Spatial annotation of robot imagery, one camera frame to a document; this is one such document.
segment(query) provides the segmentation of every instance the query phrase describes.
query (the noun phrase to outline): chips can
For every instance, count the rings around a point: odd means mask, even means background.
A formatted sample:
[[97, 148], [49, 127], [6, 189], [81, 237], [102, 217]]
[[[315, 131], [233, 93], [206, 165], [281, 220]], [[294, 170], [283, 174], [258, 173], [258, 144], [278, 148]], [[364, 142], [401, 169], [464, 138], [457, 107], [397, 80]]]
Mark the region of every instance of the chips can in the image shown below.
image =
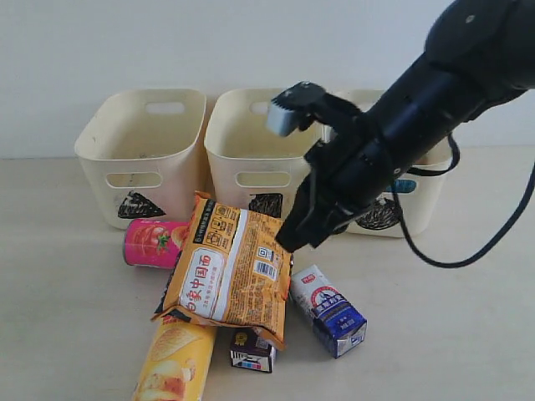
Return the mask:
[[126, 229], [123, 257], [131, 266], [173, 269], [178, 262], [187, 222], [133, 220]]

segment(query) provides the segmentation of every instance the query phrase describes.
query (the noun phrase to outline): small snack box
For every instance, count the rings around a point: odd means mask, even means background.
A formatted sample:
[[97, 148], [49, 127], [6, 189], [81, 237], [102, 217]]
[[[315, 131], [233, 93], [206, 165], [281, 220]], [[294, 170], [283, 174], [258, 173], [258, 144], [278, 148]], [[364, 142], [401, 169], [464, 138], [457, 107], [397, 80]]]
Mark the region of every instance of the small snack box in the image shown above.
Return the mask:
[[333, 358], [364, 341], [368, 322], [317, 266], [292, 275], [290, 295]]
[[236, 368], [272, 373], [275, 347], [250, 328], [237, 328], [231, 341], [231, 365]]

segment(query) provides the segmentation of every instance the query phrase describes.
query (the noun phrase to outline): tomato illustration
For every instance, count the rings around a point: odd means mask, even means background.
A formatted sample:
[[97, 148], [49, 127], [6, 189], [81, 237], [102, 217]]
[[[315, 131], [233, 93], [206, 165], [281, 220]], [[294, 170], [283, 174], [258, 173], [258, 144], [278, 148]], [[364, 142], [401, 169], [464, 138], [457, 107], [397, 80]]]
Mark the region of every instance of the tomato illustration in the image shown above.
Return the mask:
[[158, 225], [141, 227], [132, 236], [132, 243], [143, 256], [158, 256], [167, 251], [171, 236], [169, 231]]

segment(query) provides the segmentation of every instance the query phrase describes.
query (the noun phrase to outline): black cable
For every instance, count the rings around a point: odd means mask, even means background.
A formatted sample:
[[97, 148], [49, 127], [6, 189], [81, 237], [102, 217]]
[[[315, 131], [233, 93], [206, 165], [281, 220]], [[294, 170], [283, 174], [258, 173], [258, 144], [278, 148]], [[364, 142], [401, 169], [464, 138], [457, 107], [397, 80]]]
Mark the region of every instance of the black cable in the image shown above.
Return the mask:
[[509, 217], [509, 219], [503, 225], [500, 231], [497, 232], [496, 235], [481, 250], [476, 252], [473, 256], [465, 259], [464, 261], [457, 261], [457, 262], [452, 262], [452, 263], [435, 261], [429, 258], [427, 255], [425, 255], [422, 251], [418, 249], [416, 244], [412, 241], [412, 238], [409, 233], [409, 229], [407, 228], [405, 218], [403, 216], [403, 209], [401, 208], [400, 197], [397, 191], [395, 190], [394, 180], [391, 181], [390, 185], [392, 187], [392, 195], [394, 197], [395, 207], [399, 213], [401, 230], [403, 231], [403, 236], [405, 237], [407, 243], [409, 244], [410, 249], [422, 261], [429, 263], [432, 266], [440, 267], [443, 269], [458, 269], [460, 267], [471, 265], [472, 263], [475, 263], [476, 261], [479, 261], [482, 257], [484, 257], [509, 232], [509, 230], [512, 229], [512, 227], [518, 221], [522, 213], [526, 210], [526, 207], [529, 204], [529, 201], [531, 200], [533, 189], [535, 188], [535, 163], [533, 164], [532, 174], [529, 177], [526, 190], [524, 191], [524, 195], [522, 199], [520, 200], [520, 203], [518, 204], [517, 209], [514, 211], [511, 217]]

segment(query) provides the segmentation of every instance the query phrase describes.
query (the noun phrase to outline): basket handle hole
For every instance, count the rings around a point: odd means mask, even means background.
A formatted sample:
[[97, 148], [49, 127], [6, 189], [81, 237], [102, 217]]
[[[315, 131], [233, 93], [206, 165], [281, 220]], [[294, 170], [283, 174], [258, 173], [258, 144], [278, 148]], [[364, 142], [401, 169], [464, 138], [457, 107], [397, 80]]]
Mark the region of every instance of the basket handle hole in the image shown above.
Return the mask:
[[145, 105], [149, 114], [182, 114], [186, 106], [182, 102], [153, 102]]
[[292, 176], [286, 171], [254, 171], [236, 174], [236, 183], [242, 188], [284, 188]]
[[106, 176], [112, 188], [157, 188], [163, 178], [158, 173], [114, 173]]
[[255, 102], [249, 107], [253, 114], [267, 114], [269, 111], [268, 102]]

